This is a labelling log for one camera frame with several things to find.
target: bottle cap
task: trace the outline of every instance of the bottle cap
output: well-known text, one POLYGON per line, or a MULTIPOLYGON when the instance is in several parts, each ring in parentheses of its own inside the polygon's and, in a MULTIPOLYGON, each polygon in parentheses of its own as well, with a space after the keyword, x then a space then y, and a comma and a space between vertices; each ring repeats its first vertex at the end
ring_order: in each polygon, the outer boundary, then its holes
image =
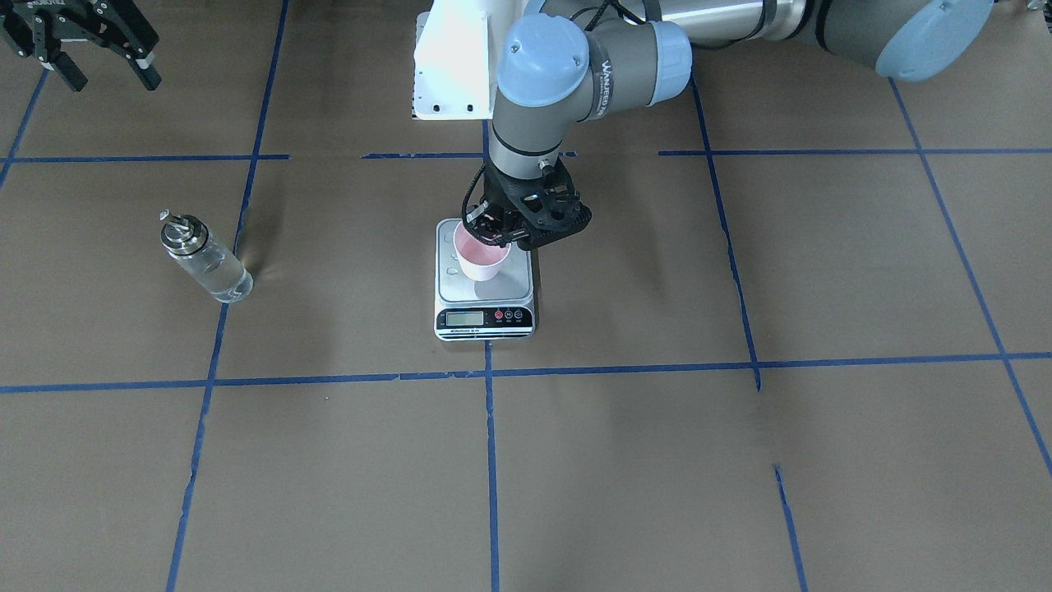
POLYGON ((173 254, 193 254, 208 242, 208 226, 189 213, 161 211, 161 243, 173 254))

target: pink cup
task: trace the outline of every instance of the pink cup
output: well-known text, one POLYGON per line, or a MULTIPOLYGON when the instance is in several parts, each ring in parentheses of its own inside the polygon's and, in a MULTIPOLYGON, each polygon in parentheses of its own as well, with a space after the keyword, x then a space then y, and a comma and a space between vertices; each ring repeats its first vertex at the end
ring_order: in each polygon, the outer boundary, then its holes
POLYGON ((501 264, 508 258, 508 252, 511 252, 507 245, 491 246, 480 242, 467 231, 464 222, 458 222, 457 229, 453 230, 453 248, 457 249, 461 270, 474 281, 486 281, 495 275, 501 264))

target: scale platform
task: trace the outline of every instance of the scale platform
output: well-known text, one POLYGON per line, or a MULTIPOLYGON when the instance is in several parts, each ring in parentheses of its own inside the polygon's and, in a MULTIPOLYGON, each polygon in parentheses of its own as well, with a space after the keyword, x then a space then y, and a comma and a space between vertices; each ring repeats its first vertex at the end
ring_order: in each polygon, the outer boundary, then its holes
POLYGON ((434 232, 434 334, 443 342, 529 338, 537 328, 529 251, 512 243, 492 279, 468 279, 453 248, 458 222, 442 220, 434 232))

